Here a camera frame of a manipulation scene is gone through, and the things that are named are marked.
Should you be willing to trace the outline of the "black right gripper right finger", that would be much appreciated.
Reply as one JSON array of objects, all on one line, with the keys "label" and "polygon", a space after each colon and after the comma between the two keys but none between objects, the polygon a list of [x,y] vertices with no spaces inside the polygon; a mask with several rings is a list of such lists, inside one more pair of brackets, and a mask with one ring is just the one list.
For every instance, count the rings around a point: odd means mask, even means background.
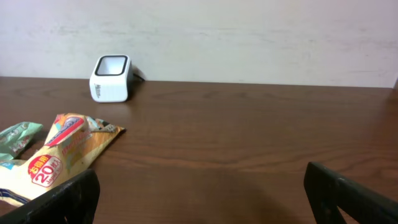
[{"label": "black right gripper right finger", "polygon": [[307,164],[303,185],[317,223],[345,223],[341,211],[358,223],[397,223],[397,202],[320,163]]}]

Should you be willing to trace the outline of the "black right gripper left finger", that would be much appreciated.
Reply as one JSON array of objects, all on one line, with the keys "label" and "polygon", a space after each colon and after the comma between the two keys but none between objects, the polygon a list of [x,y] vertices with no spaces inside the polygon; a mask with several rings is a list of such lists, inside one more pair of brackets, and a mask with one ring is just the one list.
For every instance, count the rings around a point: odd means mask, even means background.
[{"label": "black right gripper left finger", "polygon": [[92,224],[100,196],[100,183],[88,169],[1,216],[3,224]]}]

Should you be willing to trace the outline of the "yellow snack bag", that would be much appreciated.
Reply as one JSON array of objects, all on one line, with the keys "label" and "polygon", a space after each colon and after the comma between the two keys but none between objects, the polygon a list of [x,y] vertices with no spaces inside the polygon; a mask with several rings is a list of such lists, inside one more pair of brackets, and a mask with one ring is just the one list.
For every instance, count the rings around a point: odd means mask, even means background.
[{"label": "yellow snack bag", "polygon": [[16,207],[83,172],[124,128],[76,113],[57,115],[28,160],[1,160],[1,200]]}]

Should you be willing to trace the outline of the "teal snack packet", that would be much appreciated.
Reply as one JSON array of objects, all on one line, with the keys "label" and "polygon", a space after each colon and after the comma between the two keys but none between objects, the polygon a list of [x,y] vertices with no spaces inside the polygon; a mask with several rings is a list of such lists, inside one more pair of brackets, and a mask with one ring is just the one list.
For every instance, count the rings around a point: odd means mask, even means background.
[{"label": "teal snack packet", "polygon": [[42,124],[24,121],[1,131],[1,160],[15,159],[42,127]]}]

